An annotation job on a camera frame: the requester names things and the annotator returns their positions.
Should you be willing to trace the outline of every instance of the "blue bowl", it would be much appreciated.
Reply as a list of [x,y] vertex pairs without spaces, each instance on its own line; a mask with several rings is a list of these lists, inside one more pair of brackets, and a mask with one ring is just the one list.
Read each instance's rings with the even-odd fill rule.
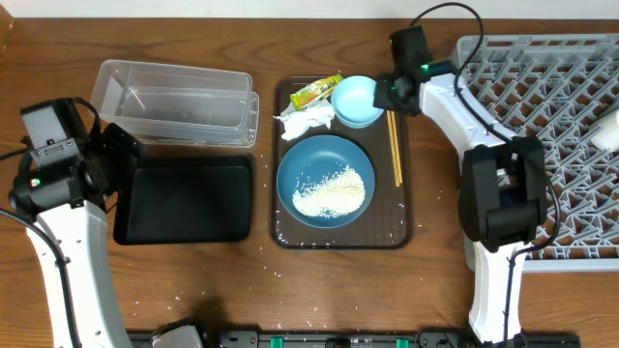
[[[361,207],[343,217],[306,217],[292,203],[292,195],[303,183],[320,182],[325,175],[341,171],[346,165],[361,176],[366,196]],[[352,222],[369,206],[376,179],[368,155],[351,141],[333,135],[317,135],[293,146],[278,169],[277,190],[286,211],[302,223],[318,228],[334,228]]]
[[383,114],[373,106],[376,81],[366,76],[350,76],[338,84],[331,104],[338,119],[350,128],[365,128]]

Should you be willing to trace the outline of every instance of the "gray dish rack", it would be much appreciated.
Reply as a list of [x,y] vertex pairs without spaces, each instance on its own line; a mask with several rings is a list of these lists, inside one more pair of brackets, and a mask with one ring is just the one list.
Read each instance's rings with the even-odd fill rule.
[[[459,66],[478,39],[461,38],[452,61]],[[592,124],[619,104],[619,34],[486,36],[462,76],[505,126],[542,140],[560,194],[559,237],[530,253],[524,271],[619,271],[619,153],[590,141]],[[539,240],[556,216],[550,204]]]

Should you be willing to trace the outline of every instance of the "yellow snack package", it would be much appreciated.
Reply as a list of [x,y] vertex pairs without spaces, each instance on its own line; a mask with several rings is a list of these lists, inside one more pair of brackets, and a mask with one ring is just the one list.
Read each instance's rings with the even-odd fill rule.
[[297,111],[306,109],[323,98],[329,97],[342,80],[343,77],[337,74],[313,81],[311,84],[299,90],[299,92],[291,94],[290,101]]

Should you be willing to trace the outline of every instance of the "crumpled tissue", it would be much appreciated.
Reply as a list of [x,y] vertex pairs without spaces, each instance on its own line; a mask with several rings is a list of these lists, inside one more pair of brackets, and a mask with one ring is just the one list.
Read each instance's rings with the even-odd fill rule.
[[303,111],[297,111],[292,103],[281,113],[281,116],[273,116],[283,122],[283,140],[292,140],[303,135],[310,127],[322,125],[331,128],[331,121],[336,116],[336,111],[327,100],[319,101]]

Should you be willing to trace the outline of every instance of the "wooden surface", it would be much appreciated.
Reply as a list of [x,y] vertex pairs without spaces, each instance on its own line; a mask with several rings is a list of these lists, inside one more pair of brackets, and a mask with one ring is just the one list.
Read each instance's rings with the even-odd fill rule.
[[[407,126],[414,189],[413,207],[407,209],[414,209],[419,225],[412,244],[399,251],[288,251],[267,232],[273,183],[270,165],[262,164],[272,162],[278,82],[293,74],[390,71],[388,36],[405,25],[402,20],[19,19],[0,63],[0,153],[18,148],[25,134],[21,107],[59,97],[89,98],[106,59],[250,73],[261,98],[259,136],[249,150],[256,163],[250,236],[231,245],[118,246],[109,234],[109,262],[126,327],[151,330],[194,311],[213,328],[233,323],[265,331],[280,325],[286,331],[392,333],[463,327],[474,277],[464,263],[457,220],[457,157],[426,117],[410,119]],[[424,25],[437,58],[447,56],[459,37],[477,33],[472,20]],[[619,32],[619,21],[488,20],[486,30]],[[83,117],[90,124],[86,112]],[[210,151],[221,152],[154,149],[178,156]],[[1,163],[4,207],[16,163]],[[2,219],[0,230],[1,345],[48,347],[51,328],[33,248],[22,226]],[[617,289],[619,274],[526,275],[523,328],[577,332],[585,347],[615,346]]]
[[13,18],[11,15],[5,10],[2,5],[0,5],[0,60],[4,55],[5,50],[5,40],[9,36],[9,32],[13,27]]

